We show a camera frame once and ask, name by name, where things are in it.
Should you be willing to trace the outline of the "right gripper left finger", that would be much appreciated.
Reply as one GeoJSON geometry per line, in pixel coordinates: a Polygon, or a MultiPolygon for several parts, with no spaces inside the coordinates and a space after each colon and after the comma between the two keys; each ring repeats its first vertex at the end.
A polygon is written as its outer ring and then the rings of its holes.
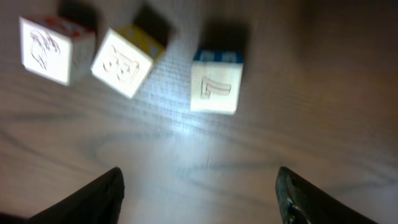
{"type": "Polygon", "coordinates": [[[1,214],[10,224],[117,224],[124,199],[122,170],[114,167],[59,203],[30,218],[1,214]]]}

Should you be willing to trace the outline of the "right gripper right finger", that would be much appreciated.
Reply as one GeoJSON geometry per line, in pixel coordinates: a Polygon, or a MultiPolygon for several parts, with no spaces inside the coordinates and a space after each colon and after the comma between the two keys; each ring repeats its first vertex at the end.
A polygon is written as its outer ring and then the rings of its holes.
{"type": "Polygon", "coordinates": [[[374,223],[287,167],[279,168],[275,192],[284,223],[374,223]]]}

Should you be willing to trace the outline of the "pale yellow block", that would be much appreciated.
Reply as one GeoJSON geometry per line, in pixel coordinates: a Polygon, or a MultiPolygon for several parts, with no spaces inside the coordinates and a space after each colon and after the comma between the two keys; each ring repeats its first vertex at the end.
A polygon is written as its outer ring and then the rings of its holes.
{"type": "Polygon", "coordinates": [[[138,26],[109,28],[91,72],[126,98],[132,98],[164,52],[165,45],[138,26]]]}

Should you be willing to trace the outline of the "blue edged block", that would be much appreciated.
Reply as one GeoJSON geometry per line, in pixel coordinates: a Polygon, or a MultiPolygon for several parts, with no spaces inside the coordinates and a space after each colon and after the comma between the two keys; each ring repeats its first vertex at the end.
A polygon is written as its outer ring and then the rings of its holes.
{"type": "Polygon", "coordinates": [[[191,67],[190,110],[235,114],[243,67],[241,52],[197,50],[191,67]]]}

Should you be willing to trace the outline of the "red sided center block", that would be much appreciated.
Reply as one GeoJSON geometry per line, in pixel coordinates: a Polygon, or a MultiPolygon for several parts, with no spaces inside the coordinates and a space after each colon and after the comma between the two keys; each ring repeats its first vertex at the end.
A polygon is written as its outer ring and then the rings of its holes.
{"type": "Polygon", "coordinates": [[[19,25],[26,70],[65,86],[90,73],[95,31],[58,16],[21,16],[19,25]]]}

